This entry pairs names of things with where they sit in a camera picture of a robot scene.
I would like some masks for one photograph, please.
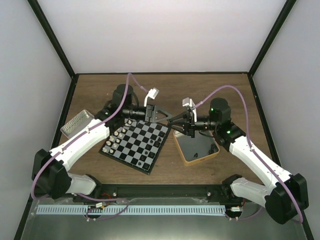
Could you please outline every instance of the wooden table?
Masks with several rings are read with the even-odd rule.
[[[177,115],[184,109],[182,99],[191,97],[195,103],[204,99],[214,89],[222,85],[237,87],[244,96],[249,114],[249,130],[252,141],[267,156],[270,152],[260,121],[254,96],[246,74],[141,74],[136,79],[147,89],[160,90],[152,104],[160,105],[169,113]],[[80,75],[74,91],[66,121],[83,109],[96,114],[119,84],[126,82],[126,75],[88,74]],[[145,92],[133,81],[130,82],[140,102]],[[245,115],[242,101],[232,89],[223,89],[215,97],[227,99],[231,107],[232,121],[244,131]],[[197,109],[199,115],[207,115],[210,101]],[[62,136],[60,144],[67,140]],[[109,184],[221,184],[227,177],[240,174],[250,181],[260,183],[257,176],[239,159],[221,147],[217,157],[193,166],[184,166],[173,140],[171,131],[150,175],[98,153],[103,142],[98,143],[83,155],[72,167],[71,173],[91,174],[102,183]]]

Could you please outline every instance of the chess board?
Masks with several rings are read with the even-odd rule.
[[[126,119],[99,153],[149,175],[169,133],[170,128],[161,123]]]

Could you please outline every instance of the purple cable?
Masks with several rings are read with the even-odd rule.
[[[141,86],[140,83],[136,80],[135,76],[132,73],[128,73],[128,75],[130,75],[130,77],[132,77],[133,81],[137,84],[137,86],[142,89],[143,91],[145,91],[146,93],[148,93],[149,91],[144,87]]]
[[[90,127],[90,128],[89,128],[89,131],[97,128],[98,126],[100,126],[100,125],[102,125],[102,124],[105,124],[107,121],[109,121],[110,119],[112,119],[112,118],[120,111],[120,109],[122,108],[122,106],[123,106],[123,104],[124,104],[124,102],[125,102],[125,100],[126,100],[126,96],[127,96],[127,92],[128,92],[128,87],[129,87],[129,79],[130,79],[130,77],[133,78],[134,82],[138,85],[139,88],[143,89],[145,92],[148,92],[147,89],[145,89],[143,86],[141,86],[141,85],[138,83],[138,81],[135,79],[135,77],[132,75],[132,73],[128,73],[127,76],[126,76],[126,82],[125,82],[125,89],[124,89],[124,92],[123,92],[123,98],[122,98],[122,100],[121,100],[121,102],[120,102],[119,107],[118,107],[118,108],[115,110],[115,112],[114,112],[111,116],[109,116],[107,119],[105,119],[105,120],[103,120],[102,122],[100,122],[100,123],[98,123],[98,124]],[[62,148],[62,150],[65,151],[68,147],[70,147],[70,145],[72,145],[75,141],[77,141],[79,138],[81,138],[82,136],[84,136],[86,133],[87,133],[86,131],[83,131],[82,133],[80,133],[77,137],[75,137],[75,138],[74,138],[73,140],[71,140],[68,144],[66,144],[66,145]],[[44,170],[47,168],[47,166],[48,166],[57,156],[59,156],[60,154],[61,154],[61,152],[57,152],[55,155],[53,155],[53,156],[40,168],[39,172],[38,172],[37,175],[35,176],[35,178],[34,178],[34,180],[33,180],[33,182],[32,182],[31,192],[30,192],[31,197],[32,197],[33,200],[41,200],[41,199],[46,198],[46,197],[49,196],[48,194],[45,194],[45,195],[43,195],[43,196],[41,196],[41,197],[36,197],[36,196],[35,196],[36,184],[37,184],[37,181],[38,181],[39,177],[40,177],[41,174],[44,172]],[[87,198],[87,199],[90,198],[90,197],[88,197],[88,196],[86,196],[86,195],[83,195],[83,194],[81,194],[81,193],[80,193],[79,195],[82,195],[81,197],[83,197],[83,198]],[[98,202],[101,202],[101,201],[107,202],[106,200],[107,200],[107,199],[96,199],[96,201],[98,201]]]
[[[262,209],[263,209],[263,206],[261,206],[258,211],[256,211],[254,214],[252,214],[252,215],[250,215],[250,216],[238,218],[238,221],[252,219],[252,218],[254,218],[255,216],[257,216],[257,215],[262,211]],[[232,219],[232,218],[229,217],[226,213],[225,213],[224,215],[225,215],[226,218]]]
[[[250,136],[249,136],[249,117],[248,117],[248,109],[247,109],[247,105],[246,105],[246,101],[244,99],[244,97],[242,96],[241,92],[234,86],[232,85],[223,85],[221,87],[218,87],[216,90],[214,90],[212,93],[210,93],[205,99],[203,99],[202,101],[200,101],[199,103],[197,103],[193,109],[198,108],[199,106],[201,106],[202,104],[204,104],[209,98],[212,97],[213,94],[215,94],[216,92],[220,91],[221,89],[224,88],[231,88],[233,90],[235,90],[243,103],[243,107],[244,107],[244,112],[245,112],[245,127],[246,127],[246,139],[248,142],[248,145],[251,149],[251,151],[253,152],[253,154],[262,162],[262,164],[272,173],[272,175],[274,175],[274,177],[277,179],[277,181],[281,184],[281,186],[284,188],[284,190],[286,191],[286,193],[288,194],[288,196],[290,197],[296,212],[299,216],[299,223],[302,224],[302,222],[304,221],[304,218],[302,216],[301,210],[298,206],[297,201],[295,200],[295,197],[293,196],[293,194],[291,193],[291,191],[289,190],[289,188],[285,185],[285,183],[280,179],[280,177],[273,171],[273,169],[262,159],[262,157],[259,156],[259,154],[255,151],[255,149],[252,146],[251,140],[250,140]]]
[[[96,221],[103,221],[103,220],[107,220],[107,219],[113,219],[113,218],[119,216],[120,214],[122,214],[123,212],[125,212],[128,207],[129,207],[128,205],[125,206],[124,209],[122,209],[121,211],[117,212],[115,215],[107,216],[107,217],[104,217],[104,218],[100,218],[100,217],[99,217],[99,218],[96,218]],[[90,219],[89,216],[88,216],[88,214],[89,214],[91,211],[93,211],[93,210],[100,210],[100,208],[91,208],[91,209],[89,209],[89,210],[86,212],[86,214],[85,214],[85,217],[86,217],[87,220]]]

